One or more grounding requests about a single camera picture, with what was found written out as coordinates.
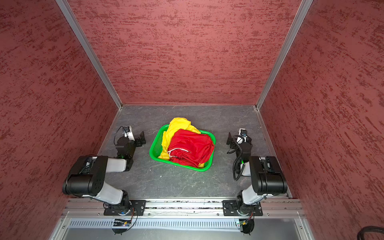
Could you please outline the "green plastic basket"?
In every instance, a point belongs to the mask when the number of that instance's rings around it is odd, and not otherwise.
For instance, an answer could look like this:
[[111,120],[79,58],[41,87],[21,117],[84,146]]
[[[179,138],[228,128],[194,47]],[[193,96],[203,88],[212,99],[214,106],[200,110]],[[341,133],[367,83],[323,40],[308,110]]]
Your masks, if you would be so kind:
[[163,132],[167,131],[168,128],[169,128],[169,125],[164,125],[159,129],[159,131],[158,131],[158,133],[157,133],[157,135],[156,135],[156,137],[155,137],[155,139],[151,145],[150,151],[149,151],[149,155],[150,155],[152,160],[158,161],[161,163],[165,163],[165,164],[174,165],[177,167],[186,168],[186,169],[197,171],[197,172],[206,172],[207,170],[209,170],[211,168],[211,166],[213,164],[214,152],[212,152],[209,160],[206,163],[204,163],[203,168],[194,168],[191,166],[183,166],[183,165],[180,165],[178,163],[171,162],[169,160],[159,159],[159,156],[161,155],[162,150],[163,150],[163,147],[162,147]]

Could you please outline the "red shorts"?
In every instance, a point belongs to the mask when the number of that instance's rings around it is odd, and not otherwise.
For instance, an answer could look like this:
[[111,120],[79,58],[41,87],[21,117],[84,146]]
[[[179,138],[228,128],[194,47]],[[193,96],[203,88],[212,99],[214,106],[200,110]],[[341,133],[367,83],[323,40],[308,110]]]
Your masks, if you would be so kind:
[[209,135],[180,129],[172,137],[167,153],[173,163],[203,168],[214,148],[215,145]]

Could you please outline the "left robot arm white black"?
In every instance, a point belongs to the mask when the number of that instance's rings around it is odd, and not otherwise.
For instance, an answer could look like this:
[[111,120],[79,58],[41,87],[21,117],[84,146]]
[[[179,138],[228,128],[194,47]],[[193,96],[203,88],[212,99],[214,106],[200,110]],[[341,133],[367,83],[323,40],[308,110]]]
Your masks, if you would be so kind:
[[92,198],[109,208],[121,209],[126,214],[131,203],[126,191],[116,189],[105,182],[106,173],[122,173],[131,170],[136,148],[146,144],[145,133],[133,140],[121,137],[116,144],[117,157],[87,155],[77,159],[63,183],[65,195]]

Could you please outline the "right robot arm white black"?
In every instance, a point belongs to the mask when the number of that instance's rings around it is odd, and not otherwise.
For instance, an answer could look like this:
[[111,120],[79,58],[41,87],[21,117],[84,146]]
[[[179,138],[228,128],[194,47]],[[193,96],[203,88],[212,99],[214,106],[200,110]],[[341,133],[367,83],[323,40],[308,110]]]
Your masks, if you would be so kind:
[[241,130],[240,134],[234,136],[229,134],[227,145],[230,146],[227,153],[236,154],[232,165],[234,181],[241,177],[251,178],[251,185],[241,190],[235,201],[239,215],[248,216],[262,200],[287,193],[288,184],[278,160],[273,156],[251,155],[253,145],[247,131]]

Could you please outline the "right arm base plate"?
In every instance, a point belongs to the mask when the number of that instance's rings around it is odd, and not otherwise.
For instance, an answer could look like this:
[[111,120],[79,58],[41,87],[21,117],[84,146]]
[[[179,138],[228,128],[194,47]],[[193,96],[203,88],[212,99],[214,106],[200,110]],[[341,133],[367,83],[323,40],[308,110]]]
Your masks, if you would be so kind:
[[260,203],[255,205],[246,205],[244,203],[240,203],[235,200],[224,200],[223,204],[223,212],[224,216],[239,216],[239,217],[250,217],[263,216],[263,210]]

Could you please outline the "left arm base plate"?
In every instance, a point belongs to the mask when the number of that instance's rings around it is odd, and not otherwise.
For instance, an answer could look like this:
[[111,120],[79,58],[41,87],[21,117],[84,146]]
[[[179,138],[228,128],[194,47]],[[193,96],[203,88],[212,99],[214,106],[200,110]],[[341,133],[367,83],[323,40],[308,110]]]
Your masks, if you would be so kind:
[[146,203],[146,200],[129,200],[127,205],[104,203],[104,216],[142,216],[146,208]]

